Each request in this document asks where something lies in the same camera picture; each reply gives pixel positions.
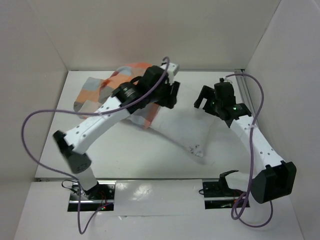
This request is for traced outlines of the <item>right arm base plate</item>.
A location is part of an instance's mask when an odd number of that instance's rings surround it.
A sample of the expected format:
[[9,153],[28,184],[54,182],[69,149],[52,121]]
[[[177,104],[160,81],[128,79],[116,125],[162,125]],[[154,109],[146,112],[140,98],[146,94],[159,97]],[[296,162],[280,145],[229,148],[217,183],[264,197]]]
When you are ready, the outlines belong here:
[[203,179],[202,189],[198,191],[204,197],[205,209],[231,209],[243,193],[238,189],[229,188],[226,176],[233,173],[238,173],[238,170],[230,170],[223,172],[219,178]]

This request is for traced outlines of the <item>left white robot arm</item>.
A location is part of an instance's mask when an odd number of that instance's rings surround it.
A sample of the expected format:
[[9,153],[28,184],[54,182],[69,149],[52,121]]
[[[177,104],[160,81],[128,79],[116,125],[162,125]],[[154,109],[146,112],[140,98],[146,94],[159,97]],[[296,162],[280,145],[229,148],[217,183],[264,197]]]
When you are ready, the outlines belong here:
[[121,83],[92,116],[67,132],[58,130],[53,134],[86,199],[92,200],[99,193],[92,161],[86,154],[88,148],[112,126],[140,109],[150,105],[172,109],[180,87],[180,83],[174,81],[178,71],[179,66],[174,63],[148,67],[142,76]]

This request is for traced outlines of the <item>white pillow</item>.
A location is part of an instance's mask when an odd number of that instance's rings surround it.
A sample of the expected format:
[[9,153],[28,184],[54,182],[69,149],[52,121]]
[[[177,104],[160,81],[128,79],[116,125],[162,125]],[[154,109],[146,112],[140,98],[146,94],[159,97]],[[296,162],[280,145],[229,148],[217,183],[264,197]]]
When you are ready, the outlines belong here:
[[174,108],[152,103],[137,110],[128,120],[144,129],[151,128],[191,154],[203,157],[209,131],[216,117],[194,107],[199,93],[182,83]]

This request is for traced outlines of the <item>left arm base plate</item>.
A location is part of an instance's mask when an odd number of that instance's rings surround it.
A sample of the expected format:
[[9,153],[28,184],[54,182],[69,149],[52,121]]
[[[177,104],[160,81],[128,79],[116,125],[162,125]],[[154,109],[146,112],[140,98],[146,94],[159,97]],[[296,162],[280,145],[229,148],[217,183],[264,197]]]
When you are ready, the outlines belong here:
[[101,212],[111,212],[114,210],[114,200],[116,184],[114,182],[99,183],[98,189],[90,194],[86,194],[84,190],[79,188],[75,180],[63,180],[61,187],[68,190],[68,212],[77,212],[80,198],[81,212],[94,212],[99,209]]

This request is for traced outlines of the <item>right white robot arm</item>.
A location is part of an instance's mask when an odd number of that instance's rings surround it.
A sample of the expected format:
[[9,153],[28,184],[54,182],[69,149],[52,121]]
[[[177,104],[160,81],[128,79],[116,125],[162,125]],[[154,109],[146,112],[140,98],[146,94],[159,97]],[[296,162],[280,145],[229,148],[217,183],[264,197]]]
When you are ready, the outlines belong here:
[[251,186],[250,193],[259,204],[290,195],[297,173],[296,166],[276,153],[254,123],[249,108],[244,103],[236,102],[233,85],[223,78],[214,87],[204,85],[194,107],[200,108],[203,101],[205,113],[220,118],[241,140],[257,174],[252,180],[238,170],[220,174],[220,194],[230,196],[235,190],[244,192]]

